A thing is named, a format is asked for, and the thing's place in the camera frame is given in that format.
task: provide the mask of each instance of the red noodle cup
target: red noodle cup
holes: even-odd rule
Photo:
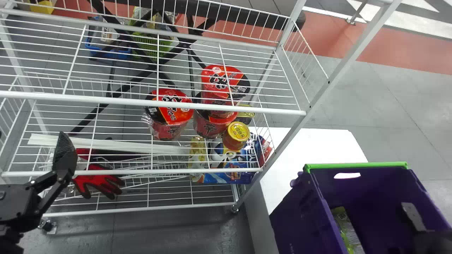
[[[196,95],[195,103],[199,103],[201,93]],[[228,118],[214,117],[208,110],[195,110],[193,127],[198,135],[204,138],[216,138],[222,134],[228,125],[235,120],[237,112],[232,112]]]
[[[238,105],[250,92],[250,81],[237,68],[223,65],[209,65],[201,72],[202,103],[216,105]],[[211,110],[210,115],[218,118],[229,118],[233,112]]]
[[[157,90],[152,91],[146,99],[156,100]],[[192,100],[177,89],[159,89],[159,101],[187,102]],[[156,139],[170,141],[180,137],[194,110],[189,108],[145,107],[146,114],[151,118],[152,135]]]

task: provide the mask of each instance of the white floor marking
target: white floor marking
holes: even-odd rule
[[[347,1],[355,9],[357,9],[361,4],[361,2],[356,0]],[[379,6],[367,4],[361,11],[360,15],[366,21],[370,21],[379,9]],[[452,24],[400,11],[395,11],[386,21],[385,25],[452,39]]]
[[[450,6],[452,6],[452,0],[444,0],[446,3],[448,3]]]
[[[307,6],[303,6],[303,10],[304,11],[318,13],[318,14],[328,15],[328,16],[332,16],[332,17],[342,18],[342,19],[351,18],[350,15],[345,15],[345,14],[342,14],[342,13],[337,13],[337,12],[332,12],[332,11],[328,11],[328,10],[324,10],[324,9],[317,9],[317,8],[312,8],[312,7],[307,7]],[[361,23],[367,23],[362,18],[356,18],[355,21],[361,22]]]
[[[402,0],[402,3],[406,4],[406,5],[419,7],[419,8],[422,8],[422,9],[427,9],[427,10],[439,12],[437,9],[435,9],[433,6],[431,6],[429,3],[427,3],[424,0]]]

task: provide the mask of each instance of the yellow lid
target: yellow lid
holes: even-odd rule
[[[242,122],[231,122],[227,127],[227,133],[232,139],[237,141],[246,141],[250,138],[248,126]]]
[[[241,107],[251,107],[251,105],[248,104],[239,104],[239,106]],[[254,112],[239,112],[237,114],[237,117],[241,117],[241,118],[253,118],[255,116],[256,113]]]

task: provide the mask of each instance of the blue snack bag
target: blue snack bag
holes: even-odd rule
[[[265,150],[271,151],[268,142],[253,133],[240,151],[224,147],[221,138],[214,139],[208,144],[210,168],[258,168],[264,162],[261,144],[265,144]],[[199,173],[191,175],[191,179],[197,183],[249,184],[254,174],[255,172]]]

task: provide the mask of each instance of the work glove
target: work glove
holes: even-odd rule
[[[88,161],[89,149],[77,148],[77,154],[79,155],[79,161],[85,163]],[[90,163],[88,170],[108,170],[110,168],[104,167],[99,164]],[[114,200],[115,194],[122,194],[122,190],[118,186],[124,186],[125,183],[122,179],[115,175],[103,174],[103,175],[79,175],[72,179],[77,190],[80,194],[86,198],[91,198],[91,193],[89,192],[88,186],[91,186],[99,190],[103,195],[109,199]]]

